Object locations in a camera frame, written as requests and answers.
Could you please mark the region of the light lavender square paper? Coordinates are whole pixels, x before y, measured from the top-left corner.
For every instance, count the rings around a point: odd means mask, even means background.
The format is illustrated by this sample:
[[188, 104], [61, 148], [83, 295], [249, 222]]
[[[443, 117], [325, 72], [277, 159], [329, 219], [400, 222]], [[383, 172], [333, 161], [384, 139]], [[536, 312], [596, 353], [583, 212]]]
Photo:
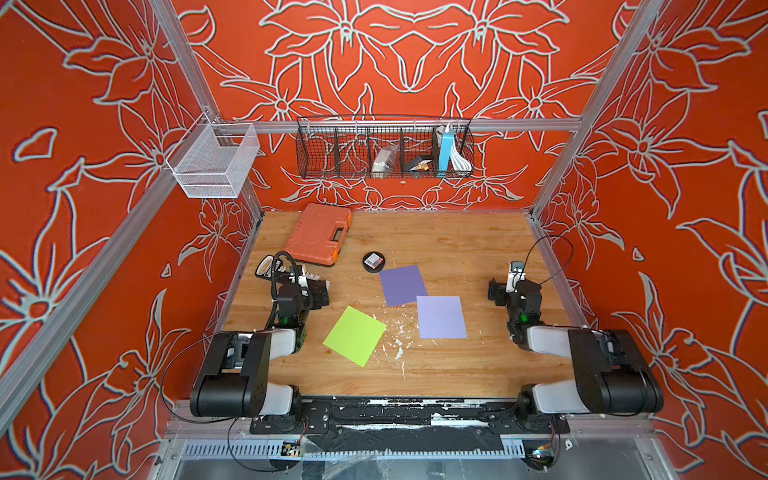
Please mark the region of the light lavender square paper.
[[418, 296], [417, 311], [422, 339], [468, 337], [461, 299], [458, 296]]

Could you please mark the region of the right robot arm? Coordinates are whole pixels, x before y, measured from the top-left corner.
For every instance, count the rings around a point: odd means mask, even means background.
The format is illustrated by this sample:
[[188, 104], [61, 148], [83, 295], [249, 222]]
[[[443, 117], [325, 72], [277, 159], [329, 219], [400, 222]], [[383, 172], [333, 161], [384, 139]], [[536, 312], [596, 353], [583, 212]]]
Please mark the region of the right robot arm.
[[571, 380], [524, 386], [518, 416], [634, 416], [663, 409], [662, 388], [628, 331], [544, 323], [541, 285], [527, 279], [513, 287], [490, 280], [488, 299], [506, 309], [507, 330], [520, 349], [565, 358], [573, 367]]

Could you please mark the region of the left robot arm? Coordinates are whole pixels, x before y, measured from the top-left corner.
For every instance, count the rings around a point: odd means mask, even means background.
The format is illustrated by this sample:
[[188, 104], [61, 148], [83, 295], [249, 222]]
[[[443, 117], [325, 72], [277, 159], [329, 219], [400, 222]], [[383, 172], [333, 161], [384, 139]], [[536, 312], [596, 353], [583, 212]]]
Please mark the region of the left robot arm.
[[265, 329], [216, 334], [190, 396], [192, 415], [299, 418], [299, 388], [271, 382], [270, 364], [302, 349], [309, 313], [329, 304], [328, 283], [324, 280], [309, 280], [306, 286], [282, 284]]

